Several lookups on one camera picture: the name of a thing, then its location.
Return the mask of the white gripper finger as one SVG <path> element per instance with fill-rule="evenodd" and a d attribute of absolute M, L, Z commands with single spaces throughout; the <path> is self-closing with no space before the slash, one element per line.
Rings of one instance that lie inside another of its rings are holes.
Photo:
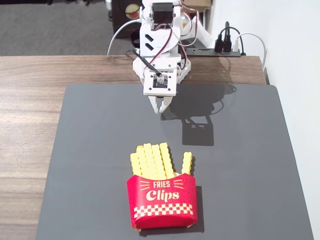
<path fill-rule="evenodd" d="M 161 99 L 157 96 L 148 96 L 150 104 L 155 114 L 160 113 Z"/>
<path fill-rule="evenodd" d="M 177 85 L 183 81 L 183 79 L 188 75 L 191 69 L 191 62 L 189 60 L 183 60 L 183 62 L 186 63 L 186 67 L 184 69 L 178 68 L 178 70 L 176 71 L 178 75 L 175 78 L 175 85 L 173 89 L 174 95 L 161 96 L 158 98 L 158 102 L 161 103 L 161 105 L 159 105 L 159 112 L 164 112 L 165 109 L 170 105 L 173 97 L 177 94 Z"/>

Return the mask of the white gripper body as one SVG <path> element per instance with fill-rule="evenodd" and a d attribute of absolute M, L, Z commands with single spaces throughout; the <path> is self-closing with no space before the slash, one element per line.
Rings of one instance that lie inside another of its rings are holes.
<path fill-rule="evenodd" d="M 155 70 L 158 72 L 168 72 L 171 69 L 176 69 L 178 63 L 182 60 L 179 53 L 164 53 L 154 61 L 152 61 L 152 57 L 145 58 L 141 56 L 136 50 L 133 53 L 136 59 L 132 63 L 132 68 L 141 82 L 145 80 L 147 70 L 150 70 L 152 73 L 155 73 Z"/>

